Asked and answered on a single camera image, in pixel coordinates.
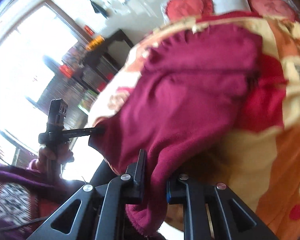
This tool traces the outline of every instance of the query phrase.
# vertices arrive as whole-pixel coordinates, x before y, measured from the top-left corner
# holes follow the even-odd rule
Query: silver screw knob
[[[217,189],[224,190],[224,189],[226,189],[226,188],[227,188],[227,185],[224,184],[223,182],[219,182],[219,183],[217,184]]]
[[[187,174],[180,174],[179,179],[187,180],[187,179],[189,179],[189,176]]]
[[[131,178],[131,176],[129,174],[123,174],[121,175],[121,179],[122,180],[129,180]]]
[[[85,192],[89,192],[89,191],[92,191],[93,186],[91,184],[87,184],[87,185],[84,185],[82,189]]]

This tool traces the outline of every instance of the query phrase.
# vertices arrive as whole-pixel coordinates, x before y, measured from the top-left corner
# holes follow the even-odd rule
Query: red pillow
[[[166,15],[171,21],[180,20],[187,16],[206,16],[212,13],[212,0],[170,0],[166,7]]]
[[[298,14],[283,0],[248,0],[251,10],[260,15],[276,15],[299,21]]]

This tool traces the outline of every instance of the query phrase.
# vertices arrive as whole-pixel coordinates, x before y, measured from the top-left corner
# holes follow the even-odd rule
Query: finger
[[[42,162],[37,162],[36,163],[37,170],[40,171],[41,173],[45,173],[47,171],[47,165],[43,164]]]
[[[73,158],[73,152],[68,150],[66,152],[66,154],[63,154],[63,155],[59,155],[58,156],[58,163],[60,164],[66,164],[68,162],[70,162],[70,160]]]
[[[58,151],[58,156],[60,155],[66,155],[68,153],[69,150],[69,143],[62,143],[59,144],[57,147],[57,151]]]
[[[55,153],[49,149],[48,147],[41,147],[39,150],[39,161],[41,161],[41,159],[44,160],[46,158],[48,158],[49,160],[55,160],[56,159],[56,155]]]
[[[73,163],[74,162],[74,157],[72,156],[69,160],[68,160],[69,163]]]

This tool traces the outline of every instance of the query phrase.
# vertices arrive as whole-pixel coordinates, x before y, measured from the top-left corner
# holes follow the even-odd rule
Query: black and white pattern
[[[0,218],[15,225],[31,220],[29,190],[16,183],[0,183]]]

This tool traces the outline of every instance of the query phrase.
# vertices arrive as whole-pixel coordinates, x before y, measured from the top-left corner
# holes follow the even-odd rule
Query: human hand
[[[44,173],[47,171],[47,159],[57,160],[60,164],[66,164],[74,161],[73,152],[69,150],[69,143],[59,144],[57,146],[57,154],[46,146],[39,149],[38,159],[35,167],[38,171]]]

